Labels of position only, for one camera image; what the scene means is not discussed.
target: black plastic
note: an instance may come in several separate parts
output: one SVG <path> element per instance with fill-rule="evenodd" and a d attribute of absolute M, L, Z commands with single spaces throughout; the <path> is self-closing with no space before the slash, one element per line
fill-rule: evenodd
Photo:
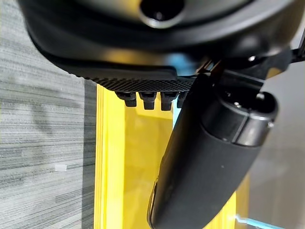
<path fill-rule="evenodd" d="M 280 52 L 296 32 L 305 2 L 255 0 L 226 17 L 164 31 L 106 17 L 72 0 L 19 4 L 30 35 L 46 53 L 80 61 L 169 66 L 182 76 L 194 74 L 205 55 L 223 59 Z M 177 54 L 182 61 L 170 61 Z"/>
<path fill-rule="evenodd" d="M 156 188 L 154 229 L 202 229 L 237 189 L 259 153 L 208 134 L 183 105 Z"/>
<path fill-rule="evenodd" d="M 152 228 L 202 229 L 222 209 L 277 115 L 274 97 L 259 95 L 249 104 L 235 103 L 207 76 L 197 77 L 161 161 L 148 214 Z"/>

